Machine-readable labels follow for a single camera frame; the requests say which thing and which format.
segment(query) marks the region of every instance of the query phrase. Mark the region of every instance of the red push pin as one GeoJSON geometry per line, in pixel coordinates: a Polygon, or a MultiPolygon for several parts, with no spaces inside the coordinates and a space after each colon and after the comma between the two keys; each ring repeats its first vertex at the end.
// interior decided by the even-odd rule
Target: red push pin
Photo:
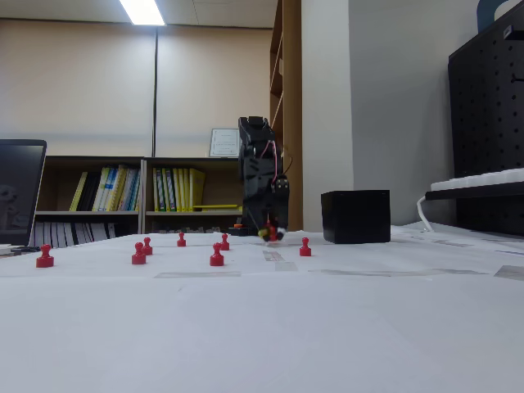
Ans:
{"type": "Polygon", "coordinates": [[[213,249],[215,253],[210,258],[210,266],[224,266],[224,256],[220,254],[220,243],[215,243],[213,249]]]}
{"type": "Polygon", "coordinates": [[[302,238],[302,247],[300,248],[300,256],[311,256],[311,249],[308,247],[309,239],[307,237],[302,238]]]}
{"type": "Polygon", "coordinates": [[[224,233],[222,235],[222,242],[220,243],[220,250],[221,251],[229,251],[229,243],[228,243],[228,234],[224,233]]]}
{"type": "Polygon", "coordinates": [[[142,252],[144,253],[144,255],[153,255],[153,247],[149,246],[150,241],[151,239],[149,237],[146,237],[144,239],[144,243],[146,243],[144,248],[142,248],[142,252]]]}
{"type": "Polygon", "coordinates": [[[183,232],[179,233],[178,235],[180,236],[180,240],[177,241],[177,246],[178,247],[185,247],[186,246],[186,241],[183,240],[183,232]]]}
{"type": "Polygon", "coordinates": [[[141,242],[134,245],[137,253],[131,257],[132,264],[146,264],[146,255],[142,252],[143,247],[144,245],[141,242]]]}
{"type": "Polygon", "coordinates": [[[51,246],[48,244],[44,244],[40,247],[40,250],[42,251],[42,256],[39,256],[36,259],[36,267],[37,268],[52,268],[55,265],[55,258],[49,255],[49,251],[51,250],[51,246]]]}

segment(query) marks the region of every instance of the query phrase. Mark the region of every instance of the wall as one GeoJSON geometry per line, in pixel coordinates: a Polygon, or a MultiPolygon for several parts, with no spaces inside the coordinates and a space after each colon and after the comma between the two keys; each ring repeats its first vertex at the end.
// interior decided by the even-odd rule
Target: wall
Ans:
{"type": "Polygon", "coordinates": [[[211,129],[269,117],[270,30],[161,30],[156,156],[203,157],[211,129]]]}
{"type": "Polygon", "coordinates": [[[322,231],[322,193],[353,189],[351,98],[348,0],[302,0],[306,231],[322,231]]]}
{"type": "MultiPolygon", "coordinates": [[[[355,189],[390,189],[393,224],[418,221],[453,177],[448,56],[477,34],[478,0],[350,0],[355,189]]],[[[452,221],[450,204],[428,218],[452,221]]]]}
{"type": "Polygon", "coordinates": [[[0,138],[150,155],[154,53],[151,28],[0,21],[0,138]]]}

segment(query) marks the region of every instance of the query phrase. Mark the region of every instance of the white paper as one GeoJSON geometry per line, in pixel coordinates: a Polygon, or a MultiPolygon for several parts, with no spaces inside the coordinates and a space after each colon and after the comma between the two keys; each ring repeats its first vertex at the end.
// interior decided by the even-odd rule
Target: white paper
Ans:
{"type": "Polygon", "coordinates": [[[238,129],[213,129],[211,133],[211,157],[238,157],[240,135],[238,129]]]}

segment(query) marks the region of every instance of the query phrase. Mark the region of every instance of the black pegboard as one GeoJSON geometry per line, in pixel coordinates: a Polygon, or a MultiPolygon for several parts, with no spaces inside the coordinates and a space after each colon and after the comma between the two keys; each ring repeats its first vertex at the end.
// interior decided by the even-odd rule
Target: black pegboard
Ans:
{"type": "MultiPolygon", "coordinates": [[[[509,25],[524,30],[524,2],[449,57],[457,178],[524,168],[524,41],[504,40],[509,25]]],[[[467,228],[524,234],[523,215],[523,196],[457,202],[467,228]]]]}

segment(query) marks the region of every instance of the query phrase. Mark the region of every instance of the laptop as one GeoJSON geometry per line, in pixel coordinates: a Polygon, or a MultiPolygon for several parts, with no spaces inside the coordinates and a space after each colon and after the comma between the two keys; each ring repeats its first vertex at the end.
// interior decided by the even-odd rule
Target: laptop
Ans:
{"type": "Polygon", "coordinates": [[[0,139],[0,248],[28,246],[47,144],[0,139]]]}

